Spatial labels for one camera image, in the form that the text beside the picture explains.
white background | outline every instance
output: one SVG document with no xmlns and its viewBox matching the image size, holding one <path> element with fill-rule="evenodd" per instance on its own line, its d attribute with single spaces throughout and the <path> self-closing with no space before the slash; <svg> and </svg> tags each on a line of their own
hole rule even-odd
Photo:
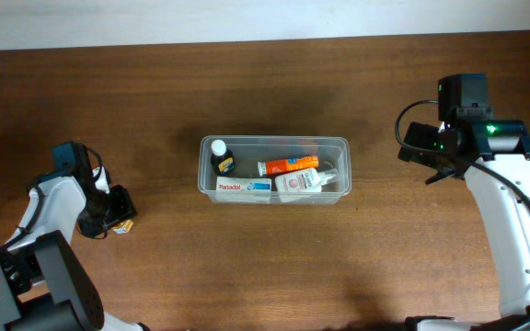
<svg viewBox="0 0 530 331">
<path fill-rule="evenodd" d="M 0 0 L 0 50 L 530 29 L 530 0 Z"/>
</svg>

green indicator light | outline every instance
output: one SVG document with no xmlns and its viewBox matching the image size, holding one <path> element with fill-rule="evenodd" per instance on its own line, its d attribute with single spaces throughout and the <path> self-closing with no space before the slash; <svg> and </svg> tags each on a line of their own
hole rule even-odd
<svg viewBox="0 0 530 331">
<path fill-rule="evenodd" d="M 493 134 L 496 130 L 498 130 L 498 128 L 493 125 L 487 125 L 486 130 L 488 131 L 489 134 Z"/>
</svg>

wooden table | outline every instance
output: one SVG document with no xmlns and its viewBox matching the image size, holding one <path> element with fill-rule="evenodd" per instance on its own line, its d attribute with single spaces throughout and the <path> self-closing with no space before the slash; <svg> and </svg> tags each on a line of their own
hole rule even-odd
<svg viewBox="0 0 530 331">
<path fill-rule="evenodd" d="M 497 318 L 475 201 L 462 181 L 425 187 L 432 170 L 398 161 L 393 129 L 439 78 L 475 72 L 497 117 L 530 129 L 530 32 L 0 51 L 0 245 L 51 147 L 73 140 L 101 153 L 139 211 L 129 234 L 72 244 L 124 320 L 250 331 Z M 412 119 L 437 124 L 436 107 L 402 130 Z M 344 137 L 352 192 L 334 206 L 212 204 L 197 189 L 209 134 Z"/>
</svg>

white glue bottle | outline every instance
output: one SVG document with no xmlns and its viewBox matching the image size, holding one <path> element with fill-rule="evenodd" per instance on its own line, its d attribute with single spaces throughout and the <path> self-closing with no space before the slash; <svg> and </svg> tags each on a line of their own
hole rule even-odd
<svg viewBox="0 0 530 331">
<path fill-rule="evenodd" d="M 280 200 L 283 203 L 308 198 L 322 191 L 322 187 L 339 180 L 339 171 L 330 169 L 323 172 L 317 172 L 315 168 L 308 168 L 294 171 L 289 174 L 277 176 L 275 178 L 275 187 L 280 192 Z"/>
</svg>

